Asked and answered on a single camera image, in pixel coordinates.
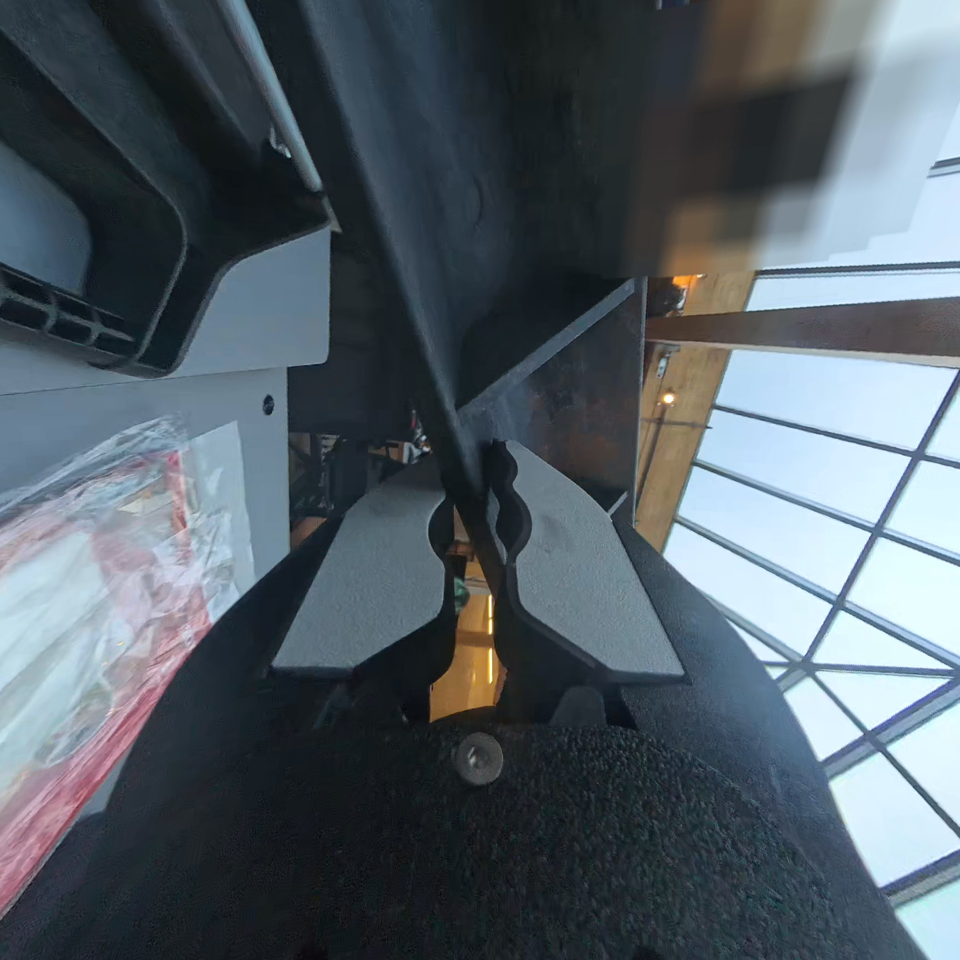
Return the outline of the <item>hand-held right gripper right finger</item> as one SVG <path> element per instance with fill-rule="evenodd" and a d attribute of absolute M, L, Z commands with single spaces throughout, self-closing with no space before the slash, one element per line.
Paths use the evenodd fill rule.
<path fill-rule="evenodd" d="M 602 712 L 623 686 L 687 673 L 609 513 L 515 440 L 486 452 L 490 522 L 502 546 L 495 649 L 498 713 L 546 721 L 570 691 Z"/>

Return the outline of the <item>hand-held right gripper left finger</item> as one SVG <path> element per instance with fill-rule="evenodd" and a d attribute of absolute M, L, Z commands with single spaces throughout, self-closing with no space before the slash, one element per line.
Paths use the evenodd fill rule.
<path fill-rule="evenodd" d="M 270 663 L 331 682 L 346 710 L 430 718 L 454 654 L 453 507 L 436 464 L 413 464 L 343 516 Z"/>

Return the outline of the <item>dark metal angle plate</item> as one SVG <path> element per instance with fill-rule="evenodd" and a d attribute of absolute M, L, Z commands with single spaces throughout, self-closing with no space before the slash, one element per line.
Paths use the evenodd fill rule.
<path fill-rule="evenodd" d="M 340 228 L 291 429 L 383 442 L 416 414 L 498 593 L 492 409 L 658 270 L 716 3 L 251 7 Z"/>

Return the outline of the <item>red white plastic package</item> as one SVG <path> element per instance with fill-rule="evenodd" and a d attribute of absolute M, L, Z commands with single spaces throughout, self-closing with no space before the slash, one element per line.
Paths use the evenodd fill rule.
<path fill-rule="evenodd" d="M 3 914 L 256 581 L 235 422 L 155 418 L 2 494 Z"/>

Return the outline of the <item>brown wooden beam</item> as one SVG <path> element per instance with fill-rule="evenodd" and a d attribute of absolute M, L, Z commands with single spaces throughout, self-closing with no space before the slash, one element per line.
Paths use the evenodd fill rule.
<path fill-rule="evenodd" d="M 959 367 L 959 298 L 651 318 L 647 341 Z"/>

